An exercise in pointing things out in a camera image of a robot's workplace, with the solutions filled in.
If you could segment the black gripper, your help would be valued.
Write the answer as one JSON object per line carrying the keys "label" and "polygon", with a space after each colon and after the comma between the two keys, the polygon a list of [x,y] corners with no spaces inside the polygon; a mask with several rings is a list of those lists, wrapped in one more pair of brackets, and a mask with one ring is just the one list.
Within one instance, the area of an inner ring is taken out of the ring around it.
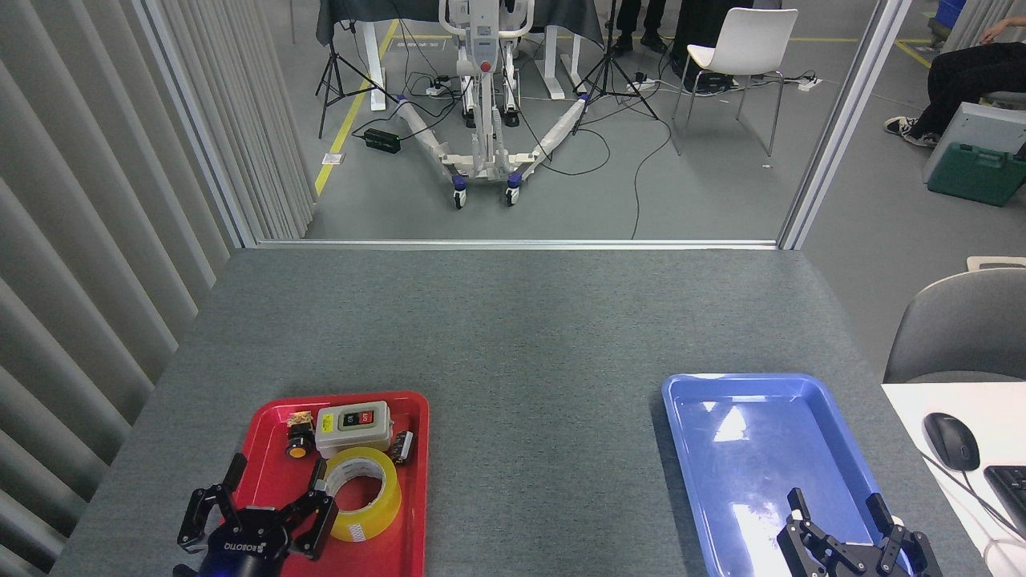
{"label": "black gripper", "polygon": [[198,554],[215,505],[224,523],[208,536],[208,553],[200,569],[177,565],[172,576],[279,576],[289,554],[310,561],[322,556],[337,517],[336,500],[325,480],[327,461],[316,461],[307,490],[283,511],[253,507],[237,511],[233,493],[246,466],[245,455],[235,453],[223,482],[194,490],[180,526],[180,547]]}
{"label": "black gripper", "polygon": [[[777,534],[777,544],[792,576],[942,576],[933,547],[923,532],[913,532],[887,510],[882,494],[872,493],[866,505],[875,528],[882,533],[878,551],[849,551],[846,545],[811,522],[802,490],[787,495],[790,514]],[[911,573],[900,572],[899,555],[905,554]]]}

